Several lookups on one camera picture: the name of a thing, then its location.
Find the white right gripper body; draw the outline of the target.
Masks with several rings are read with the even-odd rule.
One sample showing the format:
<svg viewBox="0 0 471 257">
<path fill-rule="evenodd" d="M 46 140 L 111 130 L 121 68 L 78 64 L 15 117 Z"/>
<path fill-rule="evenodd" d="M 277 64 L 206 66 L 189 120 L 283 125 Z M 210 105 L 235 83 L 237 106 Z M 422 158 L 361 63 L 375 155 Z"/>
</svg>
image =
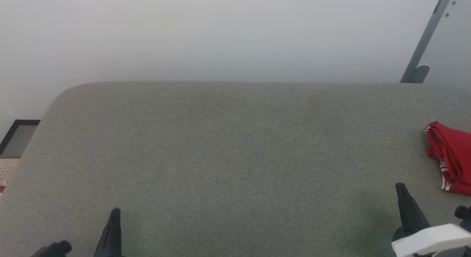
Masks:
<svg viewBox="0 0 471 257">
<path fill-rule="evenodd" d="M 471 234 L 452 223 L 423 229 L 392 242 L 397 257 L 426 255 L 470 245 Z"/>
</svg>

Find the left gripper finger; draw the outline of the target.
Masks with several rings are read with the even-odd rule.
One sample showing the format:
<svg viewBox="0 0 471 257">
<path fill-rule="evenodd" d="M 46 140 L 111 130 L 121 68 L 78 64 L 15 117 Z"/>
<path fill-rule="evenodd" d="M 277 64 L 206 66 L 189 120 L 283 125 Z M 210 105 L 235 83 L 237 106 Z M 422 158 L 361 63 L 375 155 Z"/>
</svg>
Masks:
<svg viewBox="0 0 471 257">
<path fill-rule="evenodd" d="M 121 210 L 114 208 L 97 244 L 94 257 L 122 256 Z"/>
</svg>

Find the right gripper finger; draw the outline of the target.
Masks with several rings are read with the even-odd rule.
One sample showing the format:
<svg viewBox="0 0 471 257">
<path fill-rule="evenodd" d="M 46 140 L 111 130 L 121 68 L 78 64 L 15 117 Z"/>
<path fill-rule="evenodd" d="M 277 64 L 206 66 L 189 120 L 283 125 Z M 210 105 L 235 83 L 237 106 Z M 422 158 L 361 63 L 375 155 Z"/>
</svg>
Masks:
<svg viewBox="0 0 471 257">
<path fill-rule="evenodd" d="M 393 235 L 393 242 L 414 235 L 415 233 L 430 228 L 422 210 L 420 210 L 414 198 L 410 195 L 404 183 L 395 184 L 401 227 Z"/>
</svg>

